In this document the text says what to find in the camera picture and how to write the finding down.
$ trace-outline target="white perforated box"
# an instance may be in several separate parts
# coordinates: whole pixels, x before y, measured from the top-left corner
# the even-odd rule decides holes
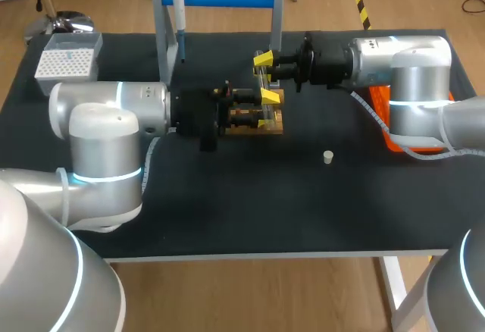
[[[46,50],[40,57],[36,78],[88,78],[93,58],[93,49]]]
[[[35,78],[48,96],[59,82],[92,82],[98,78],[96,57],[102,45],[101,34],[55,34],[39,59]]]

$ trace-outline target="chair base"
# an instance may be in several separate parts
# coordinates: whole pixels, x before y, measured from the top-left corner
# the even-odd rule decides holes
[[[23,35],[25,43],[37,35],[53,33],[94,33],[94,23],[91,17],[76,11],[59,11],[57,16],[41,17],[31,23]]]

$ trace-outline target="orange tray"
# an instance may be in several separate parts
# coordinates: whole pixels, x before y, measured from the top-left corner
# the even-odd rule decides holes
[[[390,100],[390,87],[388,86],[374,86],[369,87],[371,92],[372,104],[374,105],[374,110],[379,115],[379,117],[384,121],[384,123],[389,127],[389,100]],[[453,101],[453,96],[450,93],[449,99]],[[393,143],[389,135],[383,130],[382,134],[386,140],[387,147],[393,152],[402,152],[402,149],[398,145]],[[439,152],[443,148],[411,148],[411,150],[416,152]]]

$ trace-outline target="black table surface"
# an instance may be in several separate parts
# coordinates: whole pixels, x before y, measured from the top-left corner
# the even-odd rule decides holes
[[[442,30],[314,35],[446,37]],[[292,51],[302,37],[284,33],[283,48]],[[30,44],[0,114],[0,168],[71,169],[69,145],[51,132],[47,98],[33,79],[47,39]],[[103,39],[99,80],[158,80],[153,35]],[[252,86],[252,55],[267,44],[266,33],[188,34],[171,90],[215,88],[225,79]],[[455,99],[475,96],[454,52],[452,60]],[[201,153],[197,139],[167,135],[155,148],[140,215],[112,233],[77,236],[105,258],[448,249],[480,218],[482,158],[392,153],[348,94],[316,86],[297,94],[291,81],[282,87],[282,136],[227,136],[217,152]],[[321,160],[328,149],[330,166]]]

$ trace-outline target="yellow and black tape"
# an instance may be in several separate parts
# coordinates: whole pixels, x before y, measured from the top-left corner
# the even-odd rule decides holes
[[[355,0],[357,4],[358,13],[361,16],[362,26],[364,30],[372,29],[371,21],[369,20],[369,14],[367,13],[367,9],[364,6],[364,0]]]

